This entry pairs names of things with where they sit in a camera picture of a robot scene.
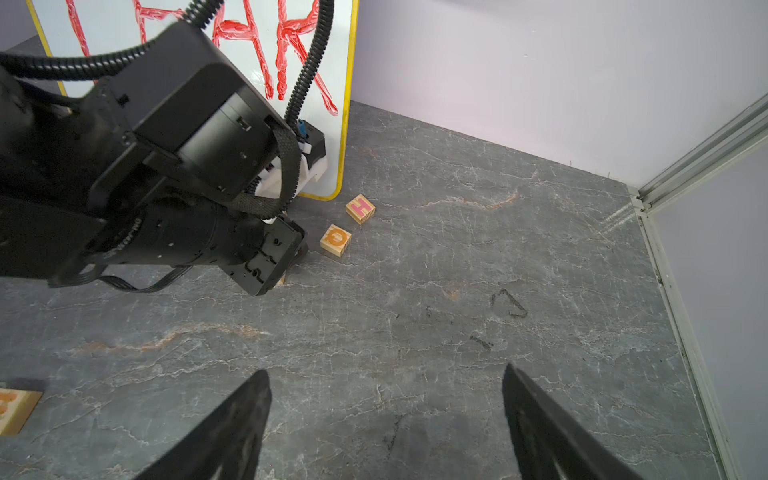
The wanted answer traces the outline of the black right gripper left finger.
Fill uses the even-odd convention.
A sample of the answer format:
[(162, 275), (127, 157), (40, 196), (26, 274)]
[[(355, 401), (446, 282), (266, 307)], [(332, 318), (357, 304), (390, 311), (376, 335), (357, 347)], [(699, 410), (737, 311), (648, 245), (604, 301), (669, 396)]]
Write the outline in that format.
[(272, 403), (258, 370), (139, 479), (254, 479)]

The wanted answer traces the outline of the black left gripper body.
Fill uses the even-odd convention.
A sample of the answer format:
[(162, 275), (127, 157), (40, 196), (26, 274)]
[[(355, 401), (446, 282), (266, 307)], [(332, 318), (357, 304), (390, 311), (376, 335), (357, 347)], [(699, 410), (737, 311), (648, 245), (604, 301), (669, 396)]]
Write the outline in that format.
[(214, 266), (246, 293), (260, 296), (306, 250), (305, 237), (306, 232), (283, 215), (268, 224), (204, 198), (166, 196), (130, 216), (89, 262)]

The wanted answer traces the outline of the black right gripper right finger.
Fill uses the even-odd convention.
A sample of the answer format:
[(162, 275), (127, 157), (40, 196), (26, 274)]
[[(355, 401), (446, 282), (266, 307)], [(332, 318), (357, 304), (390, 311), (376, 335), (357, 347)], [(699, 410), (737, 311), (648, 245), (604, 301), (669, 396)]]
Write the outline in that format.
[(523, 479), (638, 479), (524, 371), (507, 364), (505, 416)]

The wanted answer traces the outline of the wooden block orange E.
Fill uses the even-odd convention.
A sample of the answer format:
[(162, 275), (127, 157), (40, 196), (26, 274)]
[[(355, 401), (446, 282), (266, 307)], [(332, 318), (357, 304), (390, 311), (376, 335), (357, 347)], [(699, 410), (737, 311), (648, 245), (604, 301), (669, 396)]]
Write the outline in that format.
[(43, 393), (2, 388), (0, 392), (0, 435), (17, 435), (27, 422)]

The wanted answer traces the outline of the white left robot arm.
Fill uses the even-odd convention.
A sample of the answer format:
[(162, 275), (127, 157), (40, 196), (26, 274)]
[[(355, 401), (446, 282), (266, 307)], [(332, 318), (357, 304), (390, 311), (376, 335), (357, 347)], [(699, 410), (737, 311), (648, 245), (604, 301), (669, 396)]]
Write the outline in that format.
[(307, 250), (285, 214), (302, 152), (197, 28), (177, 22), (81, 98), (1, 71), (1, 273), (53, 288), (132, 285), (111, 265), (197, 265), (272, 289)]

